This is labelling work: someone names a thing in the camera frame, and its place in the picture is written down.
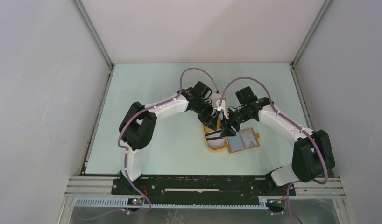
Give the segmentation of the orange oval plastic tray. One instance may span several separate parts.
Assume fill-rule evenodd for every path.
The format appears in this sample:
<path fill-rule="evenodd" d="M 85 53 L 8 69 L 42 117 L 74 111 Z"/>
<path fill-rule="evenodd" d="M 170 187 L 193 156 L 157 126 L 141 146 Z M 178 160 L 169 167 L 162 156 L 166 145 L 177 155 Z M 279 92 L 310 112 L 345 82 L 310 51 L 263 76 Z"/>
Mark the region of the orange oval plastic tray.
<path fill-rule="evenodd" d="M 218 118 L 217 129 L 213 130 L 205 125 L 202 125 L 203 132 L 205 136 L 205 143 L 209 151 L 220 152 L 227 149 L 228 139 L 227 137 L 222 137 L 221 132 L 221 118 Z"/>

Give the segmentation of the orange leather card holder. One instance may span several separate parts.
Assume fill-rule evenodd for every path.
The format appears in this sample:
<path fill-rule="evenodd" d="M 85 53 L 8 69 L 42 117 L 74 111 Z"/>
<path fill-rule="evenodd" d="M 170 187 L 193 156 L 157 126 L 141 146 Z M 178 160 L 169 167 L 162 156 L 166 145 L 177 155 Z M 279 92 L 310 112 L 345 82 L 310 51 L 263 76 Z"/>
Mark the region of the orange leather card holder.
<path fill-rule="evenodd" d="M 260 146 L 259 134 L 253 128 L 240 130 L 235 136 L 227 137 L 227 150 L 230 154 Z"/>

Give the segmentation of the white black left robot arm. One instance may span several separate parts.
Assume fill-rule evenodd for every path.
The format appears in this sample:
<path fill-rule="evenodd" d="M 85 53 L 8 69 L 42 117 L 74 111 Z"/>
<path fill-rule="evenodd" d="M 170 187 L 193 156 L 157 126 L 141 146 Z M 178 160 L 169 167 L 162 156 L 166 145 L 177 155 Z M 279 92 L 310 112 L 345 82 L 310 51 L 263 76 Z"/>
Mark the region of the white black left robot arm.
<path fill-rule="evenodd" d="M 141 182 L 137 178 L 142 175 L 143 150 L 151 142 L 158 121 L 181 112 L 193 111 L 205 127 L 216 131 L 219 126 L 216 102 L 221 97 L 219 91 L 212 91 L 198 81 L 194 87 L 178 90 L 162 101 L 149 105 L 138 101 L 132 103 L 119 127 L 118 145 L 125 149 L 121 171 L 126 177 L 123 189 L 129 194 L 139 192 Z"/>

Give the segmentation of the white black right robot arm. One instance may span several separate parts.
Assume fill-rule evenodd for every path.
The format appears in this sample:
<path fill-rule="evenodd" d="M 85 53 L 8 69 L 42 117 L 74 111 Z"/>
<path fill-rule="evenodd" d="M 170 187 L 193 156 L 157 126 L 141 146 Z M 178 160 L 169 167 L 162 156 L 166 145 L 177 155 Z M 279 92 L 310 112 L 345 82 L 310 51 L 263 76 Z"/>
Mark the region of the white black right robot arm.
<path fill-rule="evenodd" d="M 291 163 L 268 173 L 270 179 L 264 183 L 267 193 L 277 195 L 285 184 L 310 182 L 335 167 L 327 132 L 302 127 L 283 114 L 268 97 L 258 98 L 250 87 L 237 91 L 236 97 L 241 106 L 229 109 L 221 121 L 222 137 L 235 136 L 242 123 L 254 119 L 272 128 L 293 147 Z"/>

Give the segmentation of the black mounting base plate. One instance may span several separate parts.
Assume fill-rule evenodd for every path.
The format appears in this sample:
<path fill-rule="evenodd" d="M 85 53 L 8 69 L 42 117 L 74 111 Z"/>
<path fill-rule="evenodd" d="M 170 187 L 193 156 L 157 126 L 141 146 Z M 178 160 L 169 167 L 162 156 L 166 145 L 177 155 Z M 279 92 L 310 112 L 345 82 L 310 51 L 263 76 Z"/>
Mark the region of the black mounting base plate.
<path fill-rule="evenodd" d="M 277 186 L 261 175 L 141 175 L 132 184 L 123 174 L 114 179 L 113 195 L 144 193 L 151 203 L 197 205 L 257 205 L 263 197 L 295 196 L 288 184 Z"/>

